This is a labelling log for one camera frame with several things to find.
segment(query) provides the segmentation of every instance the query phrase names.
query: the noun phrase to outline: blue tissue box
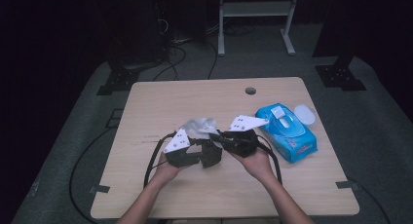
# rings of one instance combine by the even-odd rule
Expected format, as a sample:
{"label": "blue tissue box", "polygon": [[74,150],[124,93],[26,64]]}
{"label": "blue tissue box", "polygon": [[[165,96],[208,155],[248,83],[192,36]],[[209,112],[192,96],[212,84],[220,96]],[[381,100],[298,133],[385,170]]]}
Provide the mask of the blue tissue box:
{"label": "blue tissue box", "polygon": [[255,116],[269,120],[260,128],[288,162],[295,163],[317,151],[316,136],[284,105],[262,107]]}

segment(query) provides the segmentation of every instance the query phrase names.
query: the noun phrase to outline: person's left hand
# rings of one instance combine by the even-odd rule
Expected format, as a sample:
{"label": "person's left hand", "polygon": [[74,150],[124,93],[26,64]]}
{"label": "person's left hand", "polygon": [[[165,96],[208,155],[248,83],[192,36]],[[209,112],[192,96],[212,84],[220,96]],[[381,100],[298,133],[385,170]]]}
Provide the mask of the person's left hand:
{"label": "person's left hand", "polygon": [[171,182],[179,174],[181,170],[185,168],[187,167],[176,168],[173,165],[169,164],[167,156],[165,156],[164,152],[162,152],[159,158],[156,172],[150,182],[157,182],[160,183],[162,186],[165,186],[169,182]]}

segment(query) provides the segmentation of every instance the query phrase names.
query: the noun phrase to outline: gray carpet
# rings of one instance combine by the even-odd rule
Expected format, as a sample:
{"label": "gray carpet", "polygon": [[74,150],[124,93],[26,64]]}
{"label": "gray carpet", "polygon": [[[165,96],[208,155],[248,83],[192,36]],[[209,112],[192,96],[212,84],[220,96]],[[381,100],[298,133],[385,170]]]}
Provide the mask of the gray carpet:
{"label": "gray carpet", "polygon": [[[287,54],[280,28],[278,25],[257,26],[254,32],[245,36],[227,36],[226,56],[218,58],[210,79],[302,78],[344,172],[377,199],[392,223],[410,223],[413,220],[410,210],[413,206],[412,123],[380,84],[374,70],[357,57],[350,68],[367,91],[343,92],[324,87],[315,66],[332,64],[336,57],[312,58],[320,25],[291,27],[295,56]],[[208,40],[216,47],[216,36],[210,36]],[[206,79],[215,59],[212,46],[189,43],[180,48],[185,50],[186,57],[175,66],[177,78]],[[172,63],[182,56],[180,50],[169,53]],[[139,81],[152,81],[168,66],[165,62],[142,72]],[[89,215],[94,200],[91,188],[99,182],[116,129],[91,143],[107,130],[105,126],[112,111],[125,107],[129,94],[96,95],[109,73],[107,64],[101,64],[85,86],[39,173],[37,191],[34,193],[33,189],[33,194],[27,195],[14,223],[88,223],[70,202],[69,181],[77,160],[91,145],[75,170],[72,187],[75,203]],[[158,80],[173,79],[175,74],[168,70]],[[116,123],[113,119],[109,125]],[[379,207],[365,191],[355,190],[355,195],[360,205],[359,214],[313,217],[314,220],[318,223],[386,223]],[[96,220],[98,223],[114,221]]]}

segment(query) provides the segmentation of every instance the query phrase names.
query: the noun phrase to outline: white lid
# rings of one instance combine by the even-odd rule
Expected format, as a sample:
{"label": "white lid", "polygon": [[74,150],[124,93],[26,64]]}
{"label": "white lid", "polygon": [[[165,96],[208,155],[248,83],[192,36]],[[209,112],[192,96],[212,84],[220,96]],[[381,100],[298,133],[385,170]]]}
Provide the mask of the white lid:
{"label": "white lid", "polygon": [[299,104],[294,108],[294,114],[305,125],[311,125],[316,121],[316,115],[305,104]]}

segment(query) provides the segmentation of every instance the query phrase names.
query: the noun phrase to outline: white triangular marker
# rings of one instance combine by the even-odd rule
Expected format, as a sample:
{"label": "white triangular marker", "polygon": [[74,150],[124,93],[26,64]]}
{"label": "white triangular marker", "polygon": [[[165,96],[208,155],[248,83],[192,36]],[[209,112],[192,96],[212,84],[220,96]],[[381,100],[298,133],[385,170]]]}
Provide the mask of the white triangular marker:
{"label": "white triangular marker", "polygon": [[248,131],[254,128],[264,126],[268,123],[268,119],[260,119],[249,117],[246,115],[239,115],[234,119],[229,131]]}
{"label": "white triangular marker", "polygon": [[164,153],[170,153],[189,146],[191,145],[189,143],[189,138],[186,131],[184,129],[180,129],[164,149]]}

